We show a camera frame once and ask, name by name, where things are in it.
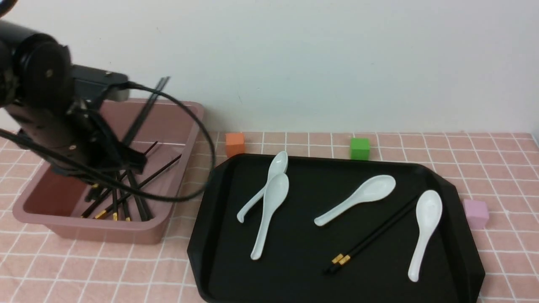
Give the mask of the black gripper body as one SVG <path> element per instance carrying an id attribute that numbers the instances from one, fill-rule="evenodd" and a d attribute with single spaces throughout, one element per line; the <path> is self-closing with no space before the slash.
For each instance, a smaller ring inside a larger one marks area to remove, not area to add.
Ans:
<path id="1" fill-rule="evenodd" d="M 17 138 L 95 169 L 95 112 L 125 101 L 123 73 L 81 65 L 5 67 L 4 105 Z"/>

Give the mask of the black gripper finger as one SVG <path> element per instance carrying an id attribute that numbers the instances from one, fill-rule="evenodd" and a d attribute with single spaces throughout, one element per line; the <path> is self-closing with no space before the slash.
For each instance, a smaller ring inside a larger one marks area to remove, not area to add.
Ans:
<path id="1" fill-rule="evenodd" d="M 122 143 L 99 112 L 95 112 L 95 169 L 102 174 L 120 170 L 142 173 L 146 155 Z"/>

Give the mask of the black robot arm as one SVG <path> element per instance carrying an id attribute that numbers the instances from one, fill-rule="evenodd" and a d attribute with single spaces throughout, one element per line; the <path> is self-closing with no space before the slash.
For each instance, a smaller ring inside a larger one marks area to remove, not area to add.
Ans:
<path id="1" fill-rule="evenodd" d="M 54 152 L 102 173 L 142 173 L 147 157 L 121 142 L 100 109 L 126 101 L 129 78 L 73 64 L 69 48 L 53 37 L 1 22 L 1 107 L 20 128 L 17 138 L 42 146 L 41 157 L 68 175 L 82 170 Z"/>

